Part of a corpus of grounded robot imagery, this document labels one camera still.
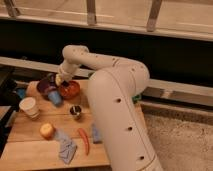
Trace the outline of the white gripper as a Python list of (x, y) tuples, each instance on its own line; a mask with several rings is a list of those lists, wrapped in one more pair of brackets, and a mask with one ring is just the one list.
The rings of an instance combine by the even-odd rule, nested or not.
[(63, 62), (59, 65), (58, 73), (55, 77), (55, 83), (57, 86), (68, 87), (69, 81), (74, 77), (77, 69), (79, 68), (78, 64), (72, 64), (69, 62)]

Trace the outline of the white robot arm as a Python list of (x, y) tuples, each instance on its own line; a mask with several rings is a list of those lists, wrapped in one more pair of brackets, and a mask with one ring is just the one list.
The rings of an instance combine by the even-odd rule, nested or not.
[(163, 171), (132, 101), (148, 86), (150, 75), (145, 64), (91, 53), (80, 45), (67, 45), (62, 54), (58, 83), (70, 81), (82, 65), (94, 70), (87, 99), (112, 171)]

